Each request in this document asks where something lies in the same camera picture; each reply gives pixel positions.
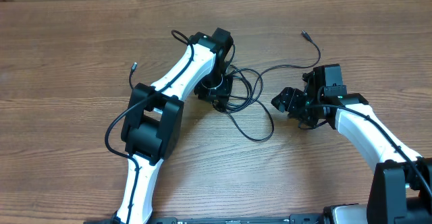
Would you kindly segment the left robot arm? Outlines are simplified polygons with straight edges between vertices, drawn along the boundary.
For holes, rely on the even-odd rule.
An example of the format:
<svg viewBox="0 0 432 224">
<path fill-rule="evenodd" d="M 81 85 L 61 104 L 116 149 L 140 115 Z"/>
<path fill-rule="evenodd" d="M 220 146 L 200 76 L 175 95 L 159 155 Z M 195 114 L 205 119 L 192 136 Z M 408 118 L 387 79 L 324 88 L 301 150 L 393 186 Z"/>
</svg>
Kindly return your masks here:
<svg viewBox="0 0 432 224">
<path fill-rule="evenodd" d="M 227 75 L 227 54 L 234 50 L 231 33 L 217 28 L 212 35 L 197 32 L 172 35 L 186 45 L 180 60 L 151 85 L 133 86 L 123 121 L 122 156 L 128 161 L 128 176 L 121 206 L 109 223 L 148 223 L 153 213 L 153 193 L 160 168 L 178 142 L 184 101 L 190 93 L 225 109 L 232 91 Z"/>
</svg>

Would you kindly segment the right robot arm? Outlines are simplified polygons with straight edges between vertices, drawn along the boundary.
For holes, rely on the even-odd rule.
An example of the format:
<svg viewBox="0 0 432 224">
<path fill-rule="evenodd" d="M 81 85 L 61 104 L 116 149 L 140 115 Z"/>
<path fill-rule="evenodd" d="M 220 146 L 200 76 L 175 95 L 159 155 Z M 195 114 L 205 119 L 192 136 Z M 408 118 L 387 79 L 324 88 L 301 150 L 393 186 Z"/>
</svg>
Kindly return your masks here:
<svg viewBox="0 0 432 224">
<path fill-rule="evenodd" d="M 340 65 L 314 67 L 305 87 L 284 88 L 271 103 L 299 128 L 329 124 L 373 171 L 366 204 L 326 206 L 321 214 L 290 215 L 290 223 L 417 224 L 431 222 L 431 159 L 400 141 L 359 93 L 348 93 Z"/>
</svg>

